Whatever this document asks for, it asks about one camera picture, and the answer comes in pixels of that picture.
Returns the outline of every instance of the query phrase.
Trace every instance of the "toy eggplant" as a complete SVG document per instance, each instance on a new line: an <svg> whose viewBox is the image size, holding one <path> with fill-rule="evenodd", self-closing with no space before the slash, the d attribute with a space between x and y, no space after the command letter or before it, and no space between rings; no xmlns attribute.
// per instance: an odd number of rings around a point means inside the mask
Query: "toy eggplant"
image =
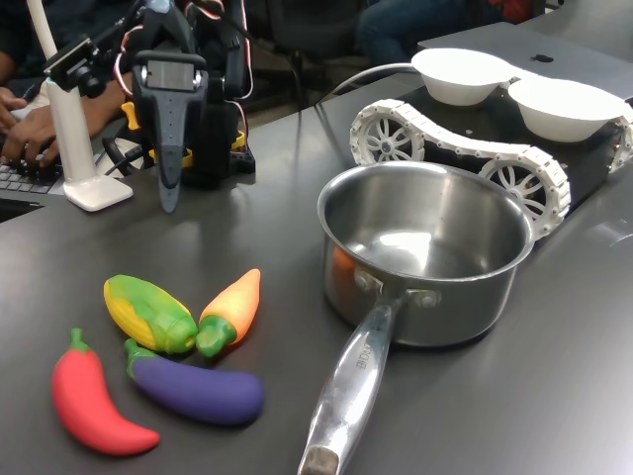
<svg viewBox="0 0 633 475"><path fill-rule="evenodd" d="M116 275L106 281L103 296L121 330L146 348L182 353L195 344L196 322L184 305L161 288Z"/></svg>
<svg viewBox="0 0 633 475"><path fill-rule="evenodd" d="M240 341L248 332L259 306L259 269L246 272L224 289L203 311L196 347L207 357L227 344Z"/></svg>
<svg viewBox="0 0 633 475"><path fill-rule="evenodd" d="M70 331L70 348L52 373L52 400L59 418L80 442L109 455L133 455L154 448L160 435L121 416L108 395L97 354Z"/></svg>
<svg viewBox="0 0 633 475"><path fill-rule="evenodd" d="M197 421L235 426L255 420L264 406L252 374L176 363L126 341L128 375L149 398Z"/></svg>

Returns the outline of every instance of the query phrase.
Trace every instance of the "saucepan rim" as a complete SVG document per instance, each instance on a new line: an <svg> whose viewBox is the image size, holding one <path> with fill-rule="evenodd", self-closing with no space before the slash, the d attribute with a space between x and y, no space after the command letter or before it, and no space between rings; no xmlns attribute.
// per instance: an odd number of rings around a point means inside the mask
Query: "saucepan rim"
<svg viewBox="0 0 633 475"><path fill-rule="evenodd" d="M376 167L385 167L385 168L410 168L410 169L423 169L432 173L452 173L455 175L463 176L466 179L473 180L478 182L480 185L490 189L494 193L498 193L502 196L508 203L510 203L513 207L516 208L518 212L522 215L522 222L525 226L525 242L523 243L523 249L515 257L511 262L500 267L499 269L495 269L491 272L487 272L485 274L473 275L469 277L459 277L459 278L440 278L440 277L419 277L413 274L407 274L404 272L395 272L391 270L385 270L384 268L372 263L370 260L362 257L361 255L350 250L345 244L343 244L332 232L327 224L327 219L325 218L325 205L329 201L331 195L340 188L343 183L347 183L353 177L358 179L358 176L372 173L372 170ZM321 190L318 195L318 200L316 202L316 211L318 214L318 220L320 221L320 225L327 234L327 236L334 241L334 243L340 247L340 249L348 254L350 257L355 259L357 262L361 262L364 266L367 266L371 269L374 269L378 272L386 273L395 277L400 277L404 279L412 279L419 282L474 282L478 280L489 279L491 277L495 277L496 275L503 274L508 270L511 270L513 267L516 267L520 264L525 257L529 255L534 247L534 224L530 217L527 214L527 210L525 209L525 205L518 201L516 197L510 194L507 190L502 188L501 186L493 183L490 180L487 180L475 173L471 173L470 171L462 170L460 168L455 168L447 165L440 165L437 163L428 163L424 161L387 161L381 163L374 163L371 165L361 165L356 166L354 168L350 168L347 171L344 171L334 178L332 178Z"/></svg>

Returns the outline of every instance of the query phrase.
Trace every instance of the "person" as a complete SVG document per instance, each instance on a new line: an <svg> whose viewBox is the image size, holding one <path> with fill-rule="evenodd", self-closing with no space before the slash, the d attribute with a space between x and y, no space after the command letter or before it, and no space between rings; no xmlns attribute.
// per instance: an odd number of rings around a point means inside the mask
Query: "person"
<svg viewBox="0 0 633 475"><path fill-rule="evenodd" d="M130 0L45 0L45 11L58 48L81 34L104 31L124 17ZM0 152L3 164L29 166L43 147L48 149L39 166L48 166L58 155L50 106L34 108L18 122L12 111L23 109L44 81L45 58L35 36L25 0L0 1L0 132L6 140ZM115 81L95 99L82 98L88 132L97 135L119 113L124 93Z"/></svg>
<svg viewBox="0 0 633 475"><path fill-rule="evenodd" d="M416 42L500 21L531 17L532 0L370 0L356 42L373 65L410 62Z"/></svg>

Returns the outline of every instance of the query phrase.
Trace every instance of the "white tread wheel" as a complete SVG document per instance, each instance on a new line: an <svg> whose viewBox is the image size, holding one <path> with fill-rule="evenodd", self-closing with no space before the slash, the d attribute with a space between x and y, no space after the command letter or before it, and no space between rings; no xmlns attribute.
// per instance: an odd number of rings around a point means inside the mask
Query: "white tread wheel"
<svg viewBox="0 0 633 475"><path fill-rule="evenodd" d="M418 115L409 104L392 99L375 102L360 111L349 136L356 163L424 160L424 139L408 120Z"/></svg>
<svg viewBox="0 0 633 475"><path fill-rule="evenodd" d="M560 164L531 162L528 157L489 160L479 173L517 197L534 220L536 238L556 229L569 212L570 184Z"/></svg>

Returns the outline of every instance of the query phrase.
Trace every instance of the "yellow component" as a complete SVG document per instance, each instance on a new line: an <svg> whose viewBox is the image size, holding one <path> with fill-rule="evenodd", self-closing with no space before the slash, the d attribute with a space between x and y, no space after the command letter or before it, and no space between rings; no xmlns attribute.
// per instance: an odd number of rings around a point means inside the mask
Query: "yellow component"
<svg viewBox="0 0 633 475"><path fill-rule="evenodd" d="M237 136L237 139L235 140L235 142L233 142L233 144L230 147L230 149L231 150L237 150L237 149L242 148L243 146L245 146L245 144L246 144L246 137L244 135L244 132L239 131L239 136ZM150 150L149 151L149 156L151 156L151 159L154 160L154 163L157 163L156 153L155 153L154 150ZM187 148L187 154L182 157L182 167L183 168L189 168L190 166L193 166L193 164L194 164L194 154L189 148Z"/></svg>
<svg viewBox="0 0 633 475"><path fill-rule="evenodd" d="M244 134L244 132L239 131L239 135L237 136L237 139L235 139L235 142L233 142L233 145L230 146L230 149L237 150L238 148L242 148L245 145L246 145L246 135Z"/></svg>
<svg viewBox="0 0 633 475"><path fill-rule="evenodd" d="M154 150L149 151L149 156L151 157L152 160L154 160L154 163L158 163L158 160L156 160L156 153L154 152ZM182 167L189 168L190 166L193 166L193 164L194 164L194 154L189 148L187 148L187 154L182 157Z"/></svg>
<svg viewBox="0 0 633 475"><path fill-rule="evenodd" d="M128 129L131 131L137 131L140 129L140 125L136 119L135 103L126 102L123 106L121 106L121 109L123 109L123 112L125 112L128 117Z"/></svg>
<svg viewBox="0 0 633 475"><path fill-rule="evenodd" d="M103 296L112 320L115 321L121 330L145 348L157 351L156 340L147 322L136 316L135 308L130 302L123 299L115 299L110 295L109 282L106 282L103 287Z"/></svg>

